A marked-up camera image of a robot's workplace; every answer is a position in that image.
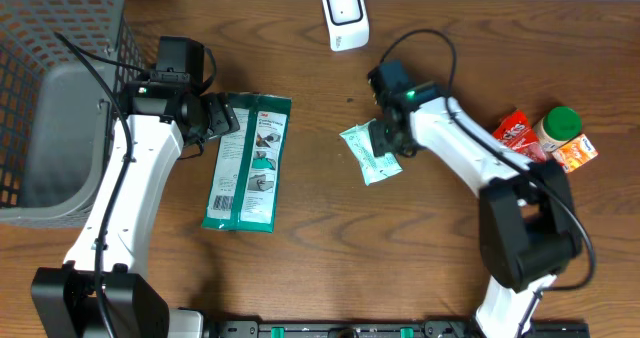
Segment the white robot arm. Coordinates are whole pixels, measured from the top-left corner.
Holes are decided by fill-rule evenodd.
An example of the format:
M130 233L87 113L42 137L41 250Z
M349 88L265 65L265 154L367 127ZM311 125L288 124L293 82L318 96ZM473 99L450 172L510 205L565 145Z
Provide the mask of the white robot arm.
M110 272L116 264L124 264L128 272L146 278L151 231L162 190L184 143L175 122L164 123L158 117L145 115L130 115L127 122L134 140L133 160L109 220L103 271ZM111 159L93 210L76 243L64 258L64 263L75 262L76 270L93 270L94 243L122 167L124 149L122 125L116 122Z
M411 134L418 145L439 156L476 196L492 180L507 180L518 175L454 124L445 104L445 98L440 97L422 104L418 110L410 113ZM515 153L498 142L469 118L456 99L449 98L448 104L461 124L520 168L529 170L531 160L528 157ZM485 300L475 316L486 338L513 338L518 332L526 333L530 328L529 321L535 306L528 317L524 316L535 292L541 287L551 286L555 279L553 274L545 275L530 283L526 290L516 293L513 289L503 287L492 277ZM520 329L519 324L523 321L526 322L525 326Z

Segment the red snack box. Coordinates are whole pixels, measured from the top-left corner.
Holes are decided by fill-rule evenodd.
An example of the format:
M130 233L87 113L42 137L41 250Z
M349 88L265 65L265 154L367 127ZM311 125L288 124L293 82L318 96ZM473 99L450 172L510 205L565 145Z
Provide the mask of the red snack box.
M500 121L500 127L493 137L508 148L531 158L534 162L544 162L547 155L542 150L538 137L531 129L527 116L516 109Z

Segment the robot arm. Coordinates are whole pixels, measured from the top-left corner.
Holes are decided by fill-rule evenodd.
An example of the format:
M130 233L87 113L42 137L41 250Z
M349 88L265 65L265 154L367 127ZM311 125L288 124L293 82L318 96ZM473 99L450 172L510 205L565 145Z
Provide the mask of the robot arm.
M374 155L413 156L420 149L430 150L479 198L480 250L492 277L474 317L477 333L486 338L513 338L527 332L541 290L551 286L568 261L579 254L580 236L555 202L459 125L552 186L573 210L564 173L555 162L536 164L503 146L469 118L454 98L443 97L437 85L416 86L398 61L380 64L369 73L369 82L385 114L383 121L369 125ZM520 211L525 204L538 204L538 215L525 220Z
M127 267L127 272L146 278L151 231L167 177L182 152L183 139L175 122L164 123L158 117L145 115L130 115L127 122L136 144L109 220L103 271L110 272L116 264L121 264ZM117 123L111 159L93 210L64 258L64 263L75 262L76 270L93 270L94 242L122 167L124 147L122 125Z

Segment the green package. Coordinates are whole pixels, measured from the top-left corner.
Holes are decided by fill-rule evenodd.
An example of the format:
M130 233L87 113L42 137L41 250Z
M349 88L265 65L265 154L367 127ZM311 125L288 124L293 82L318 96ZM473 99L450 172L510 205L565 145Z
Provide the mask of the green package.
M229 94L240 130L222 137L202 226L273 233L291 99Z

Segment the wooden table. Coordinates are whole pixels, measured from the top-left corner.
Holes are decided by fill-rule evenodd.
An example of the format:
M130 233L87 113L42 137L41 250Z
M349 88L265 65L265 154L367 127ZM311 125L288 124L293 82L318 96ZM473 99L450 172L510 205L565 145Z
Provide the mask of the wooden table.
M320 0L127 0L147 60L160 35L213 49L217 91L293 98L274 234L200 228L217 145L178 162L157 216L151 285L172 307L217 318L422 320L469 316L488 273L476 199L435 155L366 187L339 133L379 117L367 72L403 33L443 29L456 42L454 93L487 129L514 106L532 121L565 104L600 156L570 175L599 266L579 293L548 294L536 318L585 319L592 337L640 332L640 4L541 0L367 0L369 44L333 53ZM418 81L443 81L447 47L428 36L399 46ZM59 266L78 229L0 226L0 336L41 335L29 286ZM560 283L580 279L584 255Z

